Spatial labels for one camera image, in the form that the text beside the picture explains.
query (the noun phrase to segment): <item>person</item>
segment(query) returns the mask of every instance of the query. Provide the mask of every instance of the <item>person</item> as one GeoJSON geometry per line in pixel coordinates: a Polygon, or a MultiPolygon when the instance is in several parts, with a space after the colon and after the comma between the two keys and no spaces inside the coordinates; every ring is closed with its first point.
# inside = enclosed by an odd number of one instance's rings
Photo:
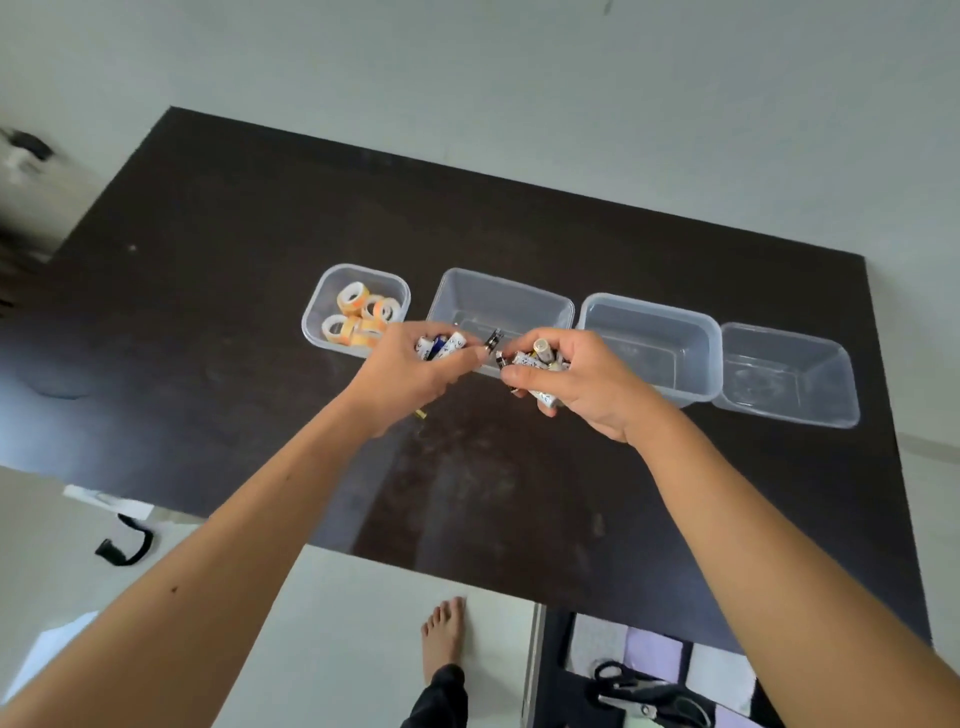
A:
{"type": "MultiPolygon", "coordinates": [[[[203,526],[123,592],[8,705],[0,728],[208,726],[357,449],[487,357],[420,361],[437,323],[390,325],[350,385],[203,526]]],[[[543,328],[570,368],[506,367],[646,461],[733,633],[790,726],[944,725],[960,678],[738,473],[681,410],[589,331],[543,328]]],[[[557,411],[538,403],[547,417],[557,411]]],[[[428,688],[408,726],[463,726],[461,600],[422,627],[428,688]]]]}

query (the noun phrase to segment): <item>table surface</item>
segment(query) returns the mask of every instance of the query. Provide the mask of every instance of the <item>table surface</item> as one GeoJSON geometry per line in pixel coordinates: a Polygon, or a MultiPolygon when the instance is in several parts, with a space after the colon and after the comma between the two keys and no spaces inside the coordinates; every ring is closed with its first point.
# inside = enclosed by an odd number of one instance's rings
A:
{"type": "MultiPolygon", "coordinates": [[[[861,256],[183,109],[0,324],[0,464],[209,515],[362,363],[300,331],[341,262],[406,279],[408,319],[463,267],[840,342],[853,429],[685,411],[929,641],[861,256]]],[[[738,649],[640,457],[487,376],[366,444],[311,543],[738,649]]]]}

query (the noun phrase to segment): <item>clear plastic container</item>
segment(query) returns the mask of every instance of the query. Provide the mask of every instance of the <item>clear plastic container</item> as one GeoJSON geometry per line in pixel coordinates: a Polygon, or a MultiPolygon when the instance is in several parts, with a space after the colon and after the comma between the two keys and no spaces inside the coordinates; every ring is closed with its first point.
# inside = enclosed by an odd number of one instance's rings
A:
{"type": "Polygon", "coordinates": [[[705,313],[594,293],[580,309],[577,328],[600,334],[634,374],[677,406],[720,394],[720,327],[705,313]]]}
{"type": "MultiPolygon", "coordinates": [[[[480,339],[486,339],[495,328],[500,328],[506,342],[531,328],[570,328],[575,313],[573,301],[556,293],[485,273],[451,268],[444,273],[426,318],[455,324],[480,339]]],[[[484,364],[480,372],[500,376],[492,362],[484,364]]]]}
{"type": "Polygon", "coordinates": [[[400,276],[395,276],[393,273],[374,271],[373,268],[364,268],[362,265],[339,263],[332,268],[328,268],[321,276],[310,303],[303,311],[300,326],[306,340],[315,347],[348,353],[350,356],[360,356],[366,359],[370,356],[370,349],[334,344],[332,341],[326,340],[322,329],[327,316],[340,313],[340,307],[337,305],[337,294],[355,280],[359,280],[367,286],[371,293],[384,298],[397,299],[400,302],[400,311],[394,317],[394,321],[403,321],[407,315],[407,309],[410,308],[410,286],[407,285],[406,280],[400,276]]]}
{"type": "Polygon", "coordinates": [[[860,405],[847,351],[829,339],[724,324],[722,409],[826,427],[853,427],[860,405]]]}

